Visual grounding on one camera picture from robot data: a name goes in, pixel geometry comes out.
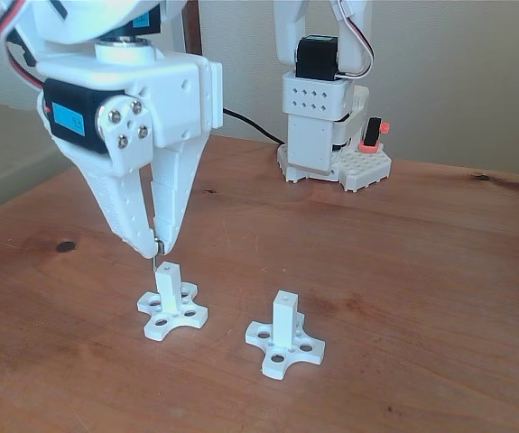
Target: red wire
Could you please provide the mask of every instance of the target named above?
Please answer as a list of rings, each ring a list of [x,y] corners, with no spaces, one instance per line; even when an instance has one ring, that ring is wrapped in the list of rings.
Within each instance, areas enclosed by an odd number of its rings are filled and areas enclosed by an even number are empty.
[[[25,2],[26,0],[16,0],[16,2],[13,3],[8,13],[0,23],[0,35],[5,31],[8,24],[16,17],[16,15],[21,10]],[[31,75],[28,71],[26,71],[26,69],[24,69],[21,66],[21,64],[14,58],[13,54],[10,52],[10,50],[8,50],[8,48],[6,48],[6,54],[8,55],[8,59],[10,60],[11,66],[21,77],[26,79],[29,83],[33,84],[34,86],[42,88],[42,81],[37,79],[35,76]]]

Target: robotic arm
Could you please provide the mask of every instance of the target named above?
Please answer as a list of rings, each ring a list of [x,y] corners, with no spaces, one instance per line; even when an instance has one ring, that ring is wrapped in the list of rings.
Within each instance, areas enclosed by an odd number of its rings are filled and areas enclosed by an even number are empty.
[[[294,70],[283,76],[287,144],[277,153],[286,180],[339,181],[356,191],[387,177],[391,160],[380,133],[388,124],[366,118],[369,90],[356,86],[372,68],[374,52],[365,34],[371,2],[329,0],[338,37],[305,34],[308,0],[274,0],[277,56]]]
[[[85,177],[111,229],[145,258],[179,234],[211,128],[222,125],[222,68],[161,53],[139,36],[160,31],[186,0],[0,0],[0,41],[39,91],[37,110]],[[20,43],[44,82],[7,49]],[[139,169],[153,171],[154,228]]]

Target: blue label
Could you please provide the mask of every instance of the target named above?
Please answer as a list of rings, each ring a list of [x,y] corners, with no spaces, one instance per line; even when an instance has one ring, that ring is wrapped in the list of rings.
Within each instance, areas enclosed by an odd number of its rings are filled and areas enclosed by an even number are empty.
[[[65,106],[60,106],[56,102],[52,103],[52,112],[54,113],[54,121],[57,124],[69,128],[78,135],[85,136],[85,121],[82,115],[76,111],[72,111]]]
[[[133,19],[133,27],[135,29],[148,27],[149,22],[149,13],[147,12],[146,14],[142,14],[141,16],[137,16],[135,19]]]

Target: cable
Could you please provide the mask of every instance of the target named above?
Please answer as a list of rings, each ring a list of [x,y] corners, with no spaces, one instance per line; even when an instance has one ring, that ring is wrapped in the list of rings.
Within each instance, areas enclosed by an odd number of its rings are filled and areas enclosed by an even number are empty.
[[[367,56],[369,57],[369,64],[362,69],[361,72],[358,72],[355,75],[351,74],[338,74],[337,77],[339,78],[350,78],[350,79],[356,79],[356,78],[363,78],[365,77],[371,68],[374,66],[374,49],[371,46],[371,43],[367,40],[366,36],[363,34],[361,30],[359,30],[359,27],[351,21],[351,18],[349,18],[346,15],[346,11],[343,9],[343,5],[341,4],[341,0],[338,0],[337,2],[339,12],[341,13],[341,17],[343,18],[344,23],[349,28],[349,30],[356,35],[357,40],[361,45],[364,47],[364,49],[367,52]]]
[[[235,119],[239,119],[239,120],[245,122],[246,124],[253,126],[257,131],[259,131],[261,134],[263,134],[265,137],[269,138],[270,140],[273,140],[274,142],[276,142],[278,144],[285,144],[285,142],[283,140],[277,138],[273,134],[268,133],[267,131],[265,131],[264,128],[262,128],[261,126],[256,124],[253,120],[248,119],[244,115],[240,115],[239,113],[236,113],[235,111],[227,110],[226,108],[223,108],[223,113],[225,113],[226,115],[230,115],[231,117],[234,117]]]
[[[42,88],[42,81],[37,79],[33,74],[23,68],[18,60],[16,60],[13,54],[8,50],[8,37],[20,16],[26,10],[25,5],[30,0],[14,0],[10,7],[6,10],[5,14],[0,20],[0,43],[4,56],[6,57],[9,65],[12,69],[21,77],[29,87],[39,90]]]

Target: white bracket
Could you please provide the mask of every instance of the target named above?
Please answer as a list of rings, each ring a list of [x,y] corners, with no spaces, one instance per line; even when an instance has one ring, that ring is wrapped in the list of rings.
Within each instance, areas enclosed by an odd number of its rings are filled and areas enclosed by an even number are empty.
[[[311,338],[303,331],[305,316],[297,312],[295,293],[279,290],[273,301],[273,324],[251,322],[245,341],[265,352],[261,371],[267,377],[281,380],[293,363],[303,361],[321,364],[325,342]]]
[[[181,282],[178,264],[163,262],[154,274],[158,293],[147,291],[136,303],[139,311],[151,315],[144,326],[144,336],[162,341],[176,327],[205,325],[207,308],[193,302],[197,286]]]

